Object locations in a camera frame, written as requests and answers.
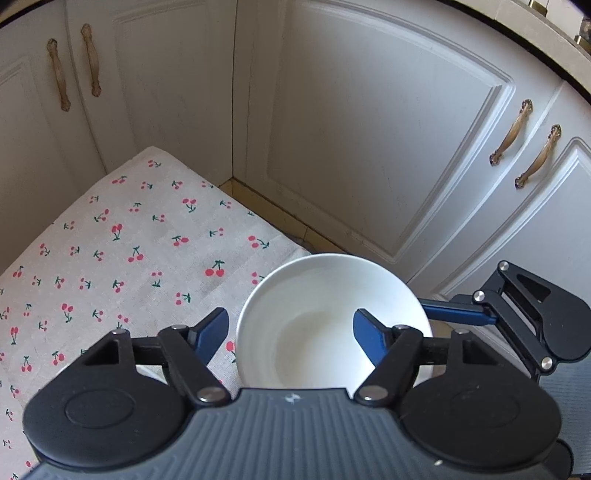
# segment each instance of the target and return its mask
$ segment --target white bowl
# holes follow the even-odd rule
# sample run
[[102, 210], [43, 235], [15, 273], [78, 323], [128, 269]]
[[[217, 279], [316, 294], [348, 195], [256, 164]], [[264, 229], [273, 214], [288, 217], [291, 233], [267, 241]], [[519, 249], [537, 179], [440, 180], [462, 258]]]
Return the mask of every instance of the white bowl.
[[[275, 270], [248, 297], [236, 334], [242, 382], [258, 388], [347, 388], [372, 372], [353, 337], [359, 308], [386, 326], [410, 325], [432, 336], [411, 290], [393, 273], [359, 257], [320, 254]], [[431, 377], [421, 367], [417, 382]]]

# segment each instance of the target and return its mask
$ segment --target cherry pattern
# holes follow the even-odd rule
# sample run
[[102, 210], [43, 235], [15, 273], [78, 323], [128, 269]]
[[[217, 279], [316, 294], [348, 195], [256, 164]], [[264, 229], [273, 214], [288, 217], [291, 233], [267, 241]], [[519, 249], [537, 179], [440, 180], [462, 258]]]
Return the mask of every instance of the cherry pattern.
[[[152, 276], [153, 277], [162, 277], [162, 272], [152, 272]], [[157, 280], [154, 279], [154, 281], [152, 282], [152, 286], [156, 287], [156, 288], [160, 288], [161, 287], [160, 280], [161, 280], [160, 278]]]
[[98, 250], [95, 250], [95, 252], [92, 254], [92, 256], [94, 258], [96, 258], [97, 262], [102, 262], [104, 254], [105, 254], [105, 252], [99, 252]]
[[104, 314], [104, 312], [102, 310], [94, 309], [94, 310], [92, 310], [91, 317], [96, 319], [97, 322], [102, 322], [103, 321], [103, 319], [102, 319], [103, 314]]
[[174, 242], [173, 242], [174, 247], [178, 247], [180, 244], [186, 244], [189, 241], [189, 239], [186, 236], [180, 236], [180, 235], [176, 235], [174, 237], [171, 237], [171, 240], [174, 240]]
[[218, 277], [223, 277], [224, 273], [226, 272], [223, 268], [222, 265], [225, 264], [225, 262], [221, 261], [221, 260], [216, 260], [213, 263], [213, 266], [211, 268], [207, 268], [205, 270], [205, 275], [207, 277], [211, 277], [213, 276], [213, 274], [215, 273]]
[[195, 207], [195, 204], [197, 203], [196, 199], [183, 199], [183, 203], [189, 210], [189, 213], [193, 213], [195, 210], [197, 210], [197, 207]]
[[231, 340], [229, 342], [226, 342], [226, 351], [230, 352], [233, 356], [232, 358], [232, 363], [235, 364], [236, 363], [236, 345], [234, 344], [234, 342], [232, 342]]
[[33, 366], [29, 363], [29, 357], [23, 356], [24, 361], [21, 365], [21, 372], [31, 372], [33, 370]]
[[67, 303], [62, 303], [61, 309], [64, 312], [64, 317], [66, 317], [66, 323], [70, 323], [74, 319], [71, 315], [71, 313], [74, 311], [74, 307], [72, 305], [68, 305]]
[[84, 277], [80, 279], [80, 285], [78, 286], [78, 290], [90, 290], [92, 286], [92, 282], [90, 280], [85, 280]]
[[270, 242], [265, 243], [264, 240], [261, 240], [260, 238], [257, 238], [254, 235], [249, 236], [248, 241], [251, 243], [251, 247], [253, 247], [253, 248], [262, 247], [263, 250], [265, 248], [269, 248], [269, 245], [270, 245]]
[[113, 225], [111, 227], [111, 233], [113, 234], [113, 241], [116, 242], [117, 240], [121, 240], [121, 230], [123, 230], [123, 225], [118, 223], [117, 225]]
[[251, 281], [251, 283], [253, 285], [258, 285], [261, 282], [261, 280], [264, 280], [264, 278], [265, 278], [265, 277], [263, 277], [262, 275], [259, 275], [256, 272], [252, 272], [251, 273], [251, 277], [253, 277], [252, 278], [252, 281]]
[[45, 244], [39, 245], [39, 256], [47, 257], [50, 252], [51, 252], [51, 250], [49, 250]]
[[209, 236], [213, 237], [213, 236], [223, 236], [223, 228], [220, 227], [217, 230], [210, 230], [209, 231]]
[[184, 301], [186, 301], [187, 303], [191, 303], [191, 295], [189, 295], [188, 293], [180, 293], [178, 291], [177, 294], [175, 295], [175, 297], [176, 297], [176, 301], [175, 301], [176, 305], [182, 305]]
[[127, 259], [127, 261], [129, 263], [133, 262], [134, 260], [141, 262], [144, 259], [144, 254], [139, 253], [139, 245], [137, 247], [134, 247], [133, 250], [133, 254], [131, 255], [131, 257]]
[[115, 293], [119, 293], [121, 291], [121, 288], [123, 288], [123, 286], [125, 285], [125, 283], [123, 281], [118, 281], [117, 279], [115, 279], [115, 281], [113, 282], [113, 291]]
[[109, 209], [106, 208], [105, 210], [100, 212], [98, 215], [94, 216], [93, 219], [95, 220], [96, 223], [106, 222], [108, 214], [109, 214]]
[[63, 353], [60, 353], [59, 350], [56, 350], [55, 352], [53, 352], [51, 354], [51, 356], [53, 357], [53, 361], [51, 362], [55, 367], [57, 367], [57, 364], [60, 362], [63, 362], [66, 357]]
[[12, 338], [11, 345], [17, 344], [18, 327], [10, 327], [10, 337]]

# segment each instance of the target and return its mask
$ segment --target white cabinet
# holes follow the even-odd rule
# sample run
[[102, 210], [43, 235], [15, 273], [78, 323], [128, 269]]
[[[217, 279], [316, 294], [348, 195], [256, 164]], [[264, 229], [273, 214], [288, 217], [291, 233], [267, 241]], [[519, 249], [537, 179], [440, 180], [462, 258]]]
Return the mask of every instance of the white cabinet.
[[559, 84], [437, 1], [252, 1], [236, 30], [234, 173], [408, 280], [506, 175]]
[[80, 92], [109, 171], [155, 145], [214, 184], [232, 176], [235, 15], [236, 0], [67, 0]]
[[[553, 125], [562, 135], [542, 168], [516, 189]], [[420, 296], [471, 294], [508, 260], [591, 304], [591, 107], [564, 83], [518, 161], [463, 228], [410, 281]]]
[[[70, 108], [61, 109], [57, 55]], [[0, 30], [0, 272], [65, 208], [105, 175], [76, 86], [64, 2]]]

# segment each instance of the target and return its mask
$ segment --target cabinet door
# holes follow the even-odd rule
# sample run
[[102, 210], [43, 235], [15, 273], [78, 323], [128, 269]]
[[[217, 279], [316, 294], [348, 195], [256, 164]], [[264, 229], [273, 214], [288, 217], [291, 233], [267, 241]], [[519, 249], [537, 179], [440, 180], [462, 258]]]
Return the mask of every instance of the cabinet door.
[[[405, 280], [494, 187], [560, 83], [437, 1], [248, 5], [236, 32], [235, 176]], [[525, 99], [533, 113], [492, 168]]]
[[109, 171], [155, 145], [212, 183], [232, 176], [235, 13], [236, 0], [67, 1], [80, 91]]
[[[57, 54], [70, 102], [61, 110], [47, 50]], [[70, 61], [64, 2], [55, 0], [0, 30], [0, 272], [105, 175]]]

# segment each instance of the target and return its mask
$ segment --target gray plastic housing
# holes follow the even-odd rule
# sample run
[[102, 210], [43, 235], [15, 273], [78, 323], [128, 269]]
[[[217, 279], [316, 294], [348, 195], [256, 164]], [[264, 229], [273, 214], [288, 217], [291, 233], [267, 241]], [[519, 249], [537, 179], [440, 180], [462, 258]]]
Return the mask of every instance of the gray plastic housing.
[[384, 408], [344, 389], [243, 389], [230, 405], [203, 408], [166, 450], [110, 472], [43, 463], [27, 480], [556, 480], [543, 465], [466, 472], [438, 462], [400, 431]]

